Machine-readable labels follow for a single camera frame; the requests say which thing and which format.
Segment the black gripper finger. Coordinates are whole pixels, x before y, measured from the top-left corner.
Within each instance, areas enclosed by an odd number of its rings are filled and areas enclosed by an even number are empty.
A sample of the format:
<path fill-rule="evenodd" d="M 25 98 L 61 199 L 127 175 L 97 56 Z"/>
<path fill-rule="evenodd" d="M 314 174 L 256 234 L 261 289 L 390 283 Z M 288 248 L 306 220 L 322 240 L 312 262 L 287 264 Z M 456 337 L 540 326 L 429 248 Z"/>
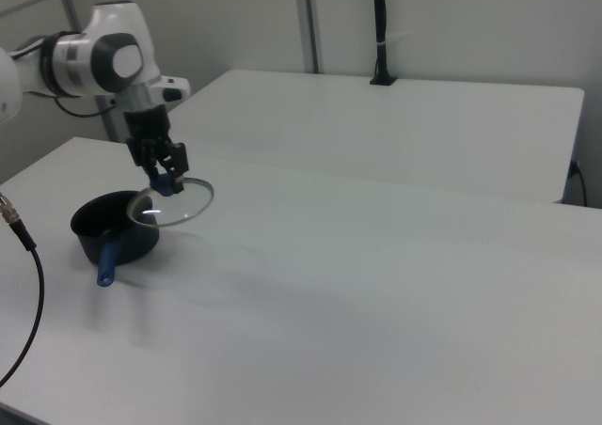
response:
<path fill-rule="evenodd" d="M 173 193 L 178 194 L 183 190 L 184 174 L 189 170 L 186 147 L 184 143 L 169 143 L 167 152 L 164 168 Z"/>
<path fill-rule="evenodd" d="M 159 180 L 160 173 L 157 169 L 157 160 L 153 149 L 141 149 L 139 157 L 140 166 L 149 178 L 150 185 L 155 185 Z"/>

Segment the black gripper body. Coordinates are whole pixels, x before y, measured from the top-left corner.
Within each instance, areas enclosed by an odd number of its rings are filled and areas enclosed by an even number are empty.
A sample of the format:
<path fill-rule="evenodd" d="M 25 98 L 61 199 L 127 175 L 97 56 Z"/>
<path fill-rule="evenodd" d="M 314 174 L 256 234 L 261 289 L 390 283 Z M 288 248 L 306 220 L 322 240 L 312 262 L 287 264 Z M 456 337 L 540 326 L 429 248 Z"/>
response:
<path fill-rule="evenodd" d="M 126 145 L 137 166 L 155 166 L 170 155 L 170 123 L 164 105 L 124 114 L 129 137 Z"/>

